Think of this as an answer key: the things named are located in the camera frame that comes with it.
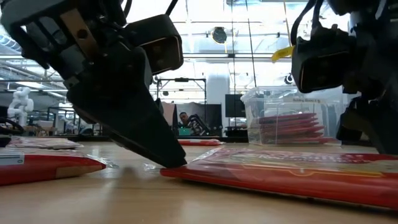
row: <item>white humanoid robot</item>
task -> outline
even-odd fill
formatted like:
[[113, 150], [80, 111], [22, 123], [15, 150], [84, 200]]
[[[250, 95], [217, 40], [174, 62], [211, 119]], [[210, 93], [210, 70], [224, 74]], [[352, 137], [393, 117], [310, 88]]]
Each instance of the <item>white humanoid robot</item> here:
[[7, 115], [8, 118], [15, 121], [16, 116], [19, 120], [19, 125], [22, 127], [26, 126], [27, 122], [27, 112], [33, 111], [33, 100], [29, 99], [28, 94], [30, 93], [29, 87], [18, 87], [17, 91], [13, 94], [13, 99], [11, 104], [8, 107]]

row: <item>ceiling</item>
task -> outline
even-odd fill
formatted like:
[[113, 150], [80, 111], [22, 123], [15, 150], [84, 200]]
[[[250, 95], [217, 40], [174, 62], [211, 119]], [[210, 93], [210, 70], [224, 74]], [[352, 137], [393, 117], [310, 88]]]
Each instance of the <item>ceiling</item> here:
[[[127, 21], [163, 14], [169, 3], [165, 0], [133, 1]], [[290, 60], [273, 64], [269, 57], [276, 50], [289, 46], [287, 28], [292, 26], [305, 5], [306, 1], [303, 0], [286, 0], [285, 14], [282, 0], [179, 0], [170, 18], [182, 36], [185, 63], [178, 70], [162, 73], [157, 78], [205, 78], [216, 71], [229, 74], [231, 88], [236, 87], [240, 91], [252, 88], [254, 79], [257, 85], [283, 85], [281, 77], [290, 72]], [[334, 15], [327, 5], [322, 7], [321, 15], [324, 26], [330, 27], [336, 23], [346, 30], [347, 17]], [[311, 17], [312, 11], [303, 19], [299, 35], [307, 36]], [[224, 44], [213, 40], [211, 35], [215, 27], [223, 27], [226, 32]], [[18, 57], [20, 54], [19, 45], [9, 38], [4, 29], [0, 29], [0, 78], [60, 79], [56, 71], [45, 71], [35, 62]], [[15, 89], [26, 84], [19, 82], [8, 85], [0, 82], [0, 89]], [[40, 85], [32, 88], [55, 90], [52, 95], [32, 93], [42, 105], [51, 106], [53, 101], [65, 100], [65, 92], [59, 91], [65, 89], [61, 82]], [[169, 82], [162, 88], [169, 92], [168, 96], [163, 96], [165, 98], [203, 98], [203, 84]], [[156, 85], [150, 89], [155, 95]], [[4, 101], [10, 96], [0, 94], [0, 100]]]

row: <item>plastic packaging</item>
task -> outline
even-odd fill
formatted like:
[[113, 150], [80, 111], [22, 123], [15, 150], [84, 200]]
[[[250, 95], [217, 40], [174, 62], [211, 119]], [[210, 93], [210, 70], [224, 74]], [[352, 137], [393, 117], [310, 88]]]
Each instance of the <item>plastic packaging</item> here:
[[76, 149], [82, 144], [64, 138], [38, 138], [13, 136], [6, 147], [11, 148], [39, 148], [39, 149]]
[[241, 100], [251, 144], [340, 143], [335, 139], [343, 112], [339, 88], [303, 94], [295, 86], [262, 86]]
[[398, 210], [398, 157], [217, 148], [167, 177]]
[[179, 139], [182, 146], [220, 146], [224, 144], [217, 139]]
[[107, 167], [110, 161], [73, 150], [0, 149], [0, 185], [76, 177]]

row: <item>wooden table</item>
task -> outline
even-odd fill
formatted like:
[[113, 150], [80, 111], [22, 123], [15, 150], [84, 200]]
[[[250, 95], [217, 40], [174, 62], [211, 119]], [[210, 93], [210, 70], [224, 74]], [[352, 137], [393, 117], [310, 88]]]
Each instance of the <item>wooden table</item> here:
[[[398, 223], [384, 213], [193, 184], [144, 170], [146, 159], [113, 143], [85, 143], [83, 152], [112, 159], [120, 169], [72, 179], [0, 187], [1, 224]], [[254, 147], [229, 144], [227, 147]], [[209, 147], [186, 147], [188, 159]], [[290, 151], [349, 151], [346, 147], [270, 147]]]

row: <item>white pillar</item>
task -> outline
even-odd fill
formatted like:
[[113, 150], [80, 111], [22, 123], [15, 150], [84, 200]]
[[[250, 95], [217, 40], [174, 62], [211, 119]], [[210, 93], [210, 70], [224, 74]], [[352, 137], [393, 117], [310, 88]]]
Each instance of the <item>white pillar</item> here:
[[229, 125], [225, 117], [225, 94], [229, 94], [228, 64], [212, 64], [211, 71], [206, 74], [206, 95], [208, 104], [221, 104], [223, 129]]

